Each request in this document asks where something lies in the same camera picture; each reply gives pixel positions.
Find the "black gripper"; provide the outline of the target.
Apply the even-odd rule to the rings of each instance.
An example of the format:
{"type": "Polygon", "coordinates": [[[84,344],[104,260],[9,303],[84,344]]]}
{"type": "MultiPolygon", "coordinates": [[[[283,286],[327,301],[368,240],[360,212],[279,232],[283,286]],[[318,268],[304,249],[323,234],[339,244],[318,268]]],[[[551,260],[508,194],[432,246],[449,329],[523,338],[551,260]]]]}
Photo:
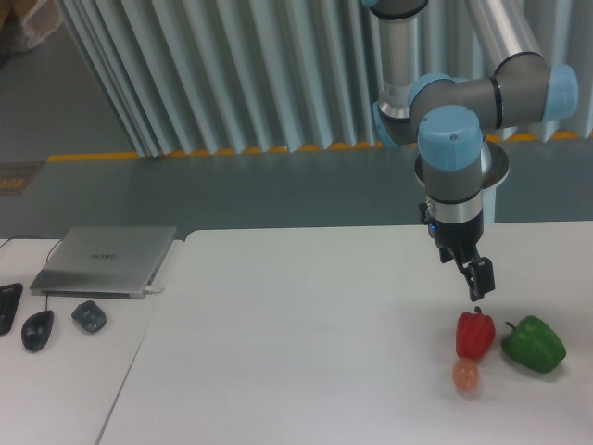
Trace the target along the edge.
{"type": "Polygon", "coordinates": [[[420,221],[439,249],[442,263],[455,260],[469,288],[470,301],[482,299],[495,289],[492,261],[479,255],[477,243],[484,232],[484,216],[480,211],[467,222],[442,222],[434,218],[426,202],[419,204],[420,221]]]}

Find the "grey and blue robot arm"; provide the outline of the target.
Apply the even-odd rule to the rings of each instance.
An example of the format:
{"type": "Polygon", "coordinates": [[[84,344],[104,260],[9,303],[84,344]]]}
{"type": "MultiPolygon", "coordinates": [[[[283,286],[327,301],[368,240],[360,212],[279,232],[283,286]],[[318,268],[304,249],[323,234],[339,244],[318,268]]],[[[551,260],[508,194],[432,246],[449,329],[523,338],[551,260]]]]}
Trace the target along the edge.
{"type": "Polygon", "coordinates": [[[486,59],[488,77],[466,80],[421,74],[417,48],[424,1],[369,1],[378,19],[383,85],[372,112],[387,146],[416,143],[416,175],[425,198],[420,220],[440,260],[454,262],[471,300],[495,287],[492,262],[477,244],[484,232],[483,196],[499,184],[499,149],[492,130],[558,121],[578,104],[578,81],[567,65],[541,55],[524,13],[514,1],[470,1],[466,7],[486,59]]]}

